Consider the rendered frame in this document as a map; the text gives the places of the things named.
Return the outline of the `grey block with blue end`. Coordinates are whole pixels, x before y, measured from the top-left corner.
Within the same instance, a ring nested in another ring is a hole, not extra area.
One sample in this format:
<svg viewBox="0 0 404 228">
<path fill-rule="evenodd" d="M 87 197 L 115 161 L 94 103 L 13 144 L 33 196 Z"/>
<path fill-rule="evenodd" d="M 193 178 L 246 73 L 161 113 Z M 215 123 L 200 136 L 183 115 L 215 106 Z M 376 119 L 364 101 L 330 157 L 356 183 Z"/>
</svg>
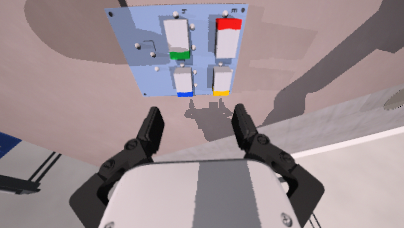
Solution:
<svg viewBox="0 0 404 228">
<path fill-rule="evenodd" d="M 192 68 L 179 67 L 174 71 L 178 97 L 193 97 Z"/>
</svg>

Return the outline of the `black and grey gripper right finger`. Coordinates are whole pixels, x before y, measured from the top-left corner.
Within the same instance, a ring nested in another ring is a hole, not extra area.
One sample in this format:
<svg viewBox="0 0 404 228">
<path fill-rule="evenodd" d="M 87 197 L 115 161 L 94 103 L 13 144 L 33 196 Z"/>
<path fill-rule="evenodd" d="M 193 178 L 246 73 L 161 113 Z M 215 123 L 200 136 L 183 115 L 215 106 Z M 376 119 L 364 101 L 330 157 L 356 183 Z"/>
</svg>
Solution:
<svg viewBox="0 0 404 228">
<path fill-rule="evenodd" d="M 287 182 L 289 190 L 286 195 L 300 227 L 304 228 L 325 192 L 323 184 L 296 164 L 289 153 L 271 144 L 266 135 L 259 134 L 243 104 L 235 105 L 231 123 L 238 147 L 246 152 L 244 158 L 266 163 Z"/>
</svg>

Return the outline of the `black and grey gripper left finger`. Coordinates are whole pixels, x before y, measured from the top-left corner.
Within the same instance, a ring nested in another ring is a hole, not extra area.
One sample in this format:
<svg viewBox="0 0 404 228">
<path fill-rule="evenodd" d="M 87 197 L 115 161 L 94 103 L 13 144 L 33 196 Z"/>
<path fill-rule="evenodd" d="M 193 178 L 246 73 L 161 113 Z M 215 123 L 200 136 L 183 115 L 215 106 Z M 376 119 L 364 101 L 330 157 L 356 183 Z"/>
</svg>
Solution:
<svg viewBox="0 0 404 228">
<path fill-rule="evenodd" d="M 154 162 L 151 156 L 159 150 L 164 126 L 159 108 L 151 107 L 137 137 L 127 141 L 122 151 L 105 161 L 99 172 L 71 195 L 69 205 L 85 228 L 99 228 L 109 203 L 108 193 L 127 170 Z"/>
</svg>

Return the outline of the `white block with red end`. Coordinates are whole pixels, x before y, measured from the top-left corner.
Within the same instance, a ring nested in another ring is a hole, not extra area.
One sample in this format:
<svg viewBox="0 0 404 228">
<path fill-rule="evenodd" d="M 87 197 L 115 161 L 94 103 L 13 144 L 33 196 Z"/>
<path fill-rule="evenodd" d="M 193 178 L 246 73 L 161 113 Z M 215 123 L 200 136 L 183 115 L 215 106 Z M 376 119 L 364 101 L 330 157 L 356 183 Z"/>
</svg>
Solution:
<svg viewBox="0 0 404 228">
<path fill-rule="evenodd" d="M 215 47 L 216 58 L 235 58 L 241 29 L 241 19 L 216 18 Z"/>
</svg>

